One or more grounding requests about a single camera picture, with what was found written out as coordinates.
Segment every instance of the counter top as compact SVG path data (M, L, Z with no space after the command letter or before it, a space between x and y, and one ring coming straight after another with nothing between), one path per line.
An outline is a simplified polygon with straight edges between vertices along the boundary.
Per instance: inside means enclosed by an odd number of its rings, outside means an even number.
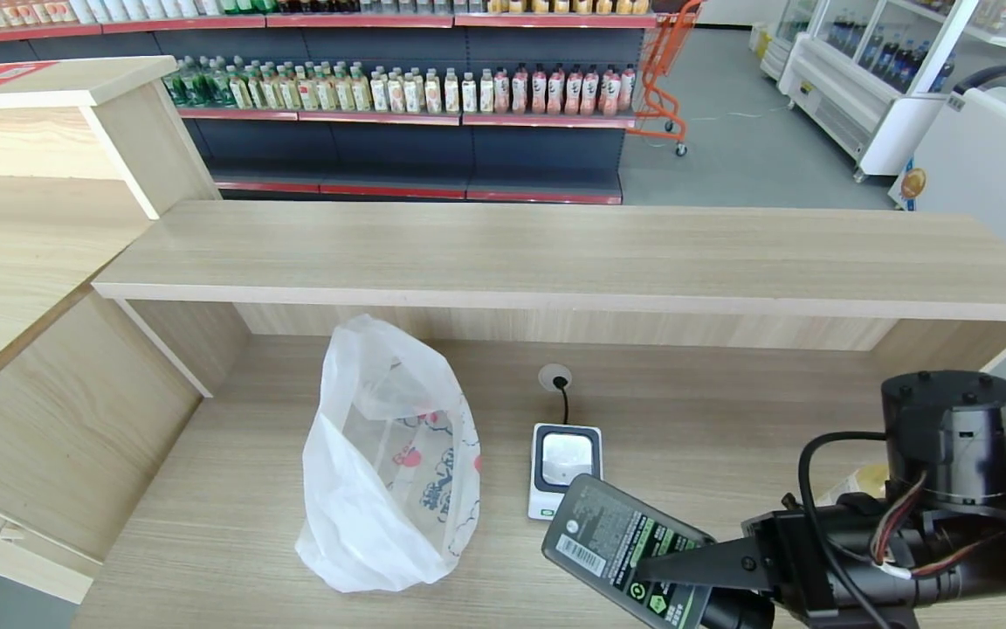
M185 202L109 298L1006 320L1006 246L963 215Z
M173 56L56 61L1 84L0 110L96 107L175 69Z
M122 182L0 176L0 366L149 225L128 206Z

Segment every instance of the orange shopping cart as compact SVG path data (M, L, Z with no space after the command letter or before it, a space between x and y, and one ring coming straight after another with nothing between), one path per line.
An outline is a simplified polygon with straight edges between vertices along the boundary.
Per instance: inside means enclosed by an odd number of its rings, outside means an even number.
M678 53L682 51L685 39L690 35L693 24L698 22L698 13L704 0L685 0L678 12L660 12L656 8L655 28L648 29L643 41L643 58L639 61L639 75L642 90L635 97L635 118L638 128L628 130L636 136L674 140L674 155L683 156L688 151L685 146L685 121L678 116L681 105L670 92L659 88L659 78L669 76ZM648 131L647 120L665 119L665 131Z

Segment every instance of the red shelf edge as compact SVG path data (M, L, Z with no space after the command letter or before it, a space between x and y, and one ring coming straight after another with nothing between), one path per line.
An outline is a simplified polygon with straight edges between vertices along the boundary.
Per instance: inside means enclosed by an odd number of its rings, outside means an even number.
M415 115L379 112L297 112L297 120L311 123L424 124L430 127L459 127L460 116Z
M619 195L570 195L559 192L514 192L494 190L468 190L468 200L477 202L578 202L586 204L622 204Z
M224 110L213 108L178 108L178 116L192 120L285 120L296 121L297 112L277 110Z
M374 13L269 15L268 28L382 27L453 28L453 16L376 16Z
M468 127L554 127L566 129L634 129L635 115L552 116L552 115L464 115L460 124Z
M23 39L44 39L48 36L101 35L103 31L97 23L24 25L20 28L0 28L0 41Z
M410 188L406 186L371 186L366 183L323 183L324 195L416 196L428 199L463 199L464 188Z
M654 28L654 13L642 16L580 15L579 13L458 13L456 25L502 28Z
M156 30L204 30L228 28L267 28L267 16L172 17L167 20L137 23L106 23L104 32L150 32Z

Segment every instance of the barcode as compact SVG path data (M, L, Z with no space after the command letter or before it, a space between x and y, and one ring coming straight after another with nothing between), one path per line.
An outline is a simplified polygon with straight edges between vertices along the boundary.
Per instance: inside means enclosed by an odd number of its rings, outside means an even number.
M600 555L593 553L593 551L585 548L585 546L571 540L569 537L564 536L564 534L558 539L558 553L571 559L571 561L579 563L584 570L590 571L590 573L598 577L602 576L604 565L608 563Z

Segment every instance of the wooden desk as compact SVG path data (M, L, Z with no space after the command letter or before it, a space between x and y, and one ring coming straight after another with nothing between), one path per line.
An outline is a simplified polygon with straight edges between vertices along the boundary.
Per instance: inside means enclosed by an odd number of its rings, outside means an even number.
M78 602L200 395L89 279L173 202L219 198L158 76L0 85L0 576Z
M561 412L536 382L543 363L573 370L573 418L604 431L608 479L727 538L795 489L814 435L882 426L886 374L1006 353L1006 248L961 217L189 202L93 284L211 398L109 554L80 629L635 626L547 565L546 525L526 518L531 430ZM400 594L333 593L293 551L323 337L359 312L433 339L483 445L472 544L450 578ZM250 340L211 334L235 318ZM206 367L221 361L234 363L222 377ZM832 447L816 478L883 459ZM924 617L1006 626L1006 599Z

